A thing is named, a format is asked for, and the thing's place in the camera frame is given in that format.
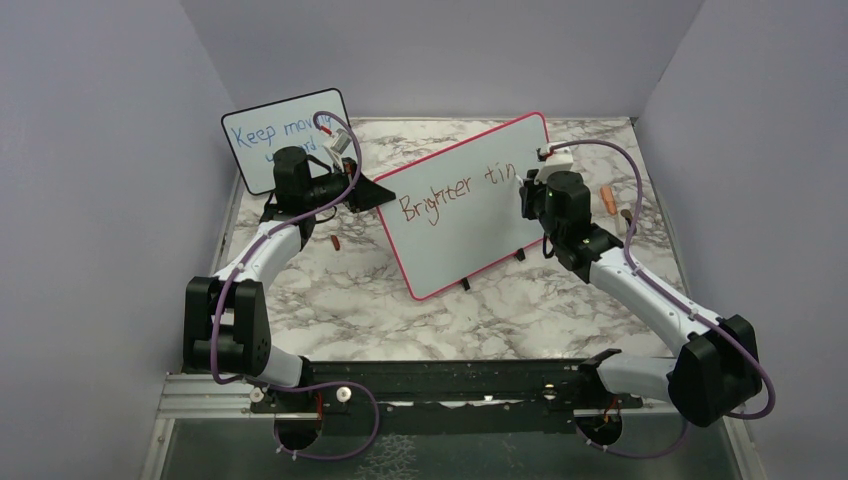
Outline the pink framed whiteboard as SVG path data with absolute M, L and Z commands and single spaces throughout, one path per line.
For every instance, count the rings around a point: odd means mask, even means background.
M 410 295 L 425 300 L 542 239 L 519 186 L 539 167 L 546 119 L 531 112 L 378 176 L 380 221 Z

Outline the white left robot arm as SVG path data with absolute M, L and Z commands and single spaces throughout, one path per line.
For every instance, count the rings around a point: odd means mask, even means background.
M 306 358 L 273 345 L 266 292 L 306 246 L 319 211 L 343 204 L 359 213 L 396 195 L 368 179 L 351 158 L 326 165 L 320 176 L 310 169 L 317 158 L 302 147 L 284 147 L 272 160 L 273 198 L 251 244 L 215 275 L 196 276 L 186 287 L 183 363 L 216 373 L 220 383 L 244 378 L 275 385 L 279 401 L 298 411 L 313 401 L 315 386 L 305 377 Z

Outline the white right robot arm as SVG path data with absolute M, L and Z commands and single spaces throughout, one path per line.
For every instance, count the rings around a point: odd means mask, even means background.
M 538 221 L 543 254 L 583 282 L 606 292 L 645 323 L 668 347 L 668 358 L 612 350 L 587 365 L 577 380 L 579 398 L 600 407 L 616 394 L 673 405 L 689 423 L 706 427 L 767 393 L 767 403 L 748 419 L 768 415 L 776 395 L 759 362 L 756 334 L 744 317 L 723 318 L 673 290 L 637 263 L 627 245 L 591 219 L 590 192 L 580 174 L 560 171 L 538 180 L 528 172 L 519 188 L 521 215 Z

